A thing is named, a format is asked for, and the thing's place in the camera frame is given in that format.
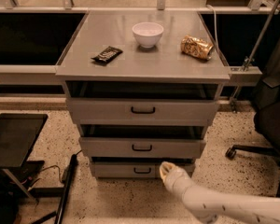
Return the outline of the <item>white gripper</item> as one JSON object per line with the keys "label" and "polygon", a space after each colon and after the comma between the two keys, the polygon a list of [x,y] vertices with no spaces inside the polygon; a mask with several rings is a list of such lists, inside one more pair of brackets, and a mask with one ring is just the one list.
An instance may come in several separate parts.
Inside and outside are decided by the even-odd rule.
{"label": "white gripper", "polygon": [[186,191],[194,186],[194,181],[184,169],[168,161],[161,164],[160,175],[166,189],[179,201],[182,201]]}

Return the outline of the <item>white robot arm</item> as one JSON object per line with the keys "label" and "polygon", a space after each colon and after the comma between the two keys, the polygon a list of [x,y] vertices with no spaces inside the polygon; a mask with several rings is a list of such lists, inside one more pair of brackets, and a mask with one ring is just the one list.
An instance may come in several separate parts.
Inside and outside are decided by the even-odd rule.
{"label": "white robot arm", "polygon": [[171,162],[160,166],[166,189],[202,224],[215,224],[219,216],[245,224],[280,224],[280,198],[218,192],[195,183],[188,173]]}

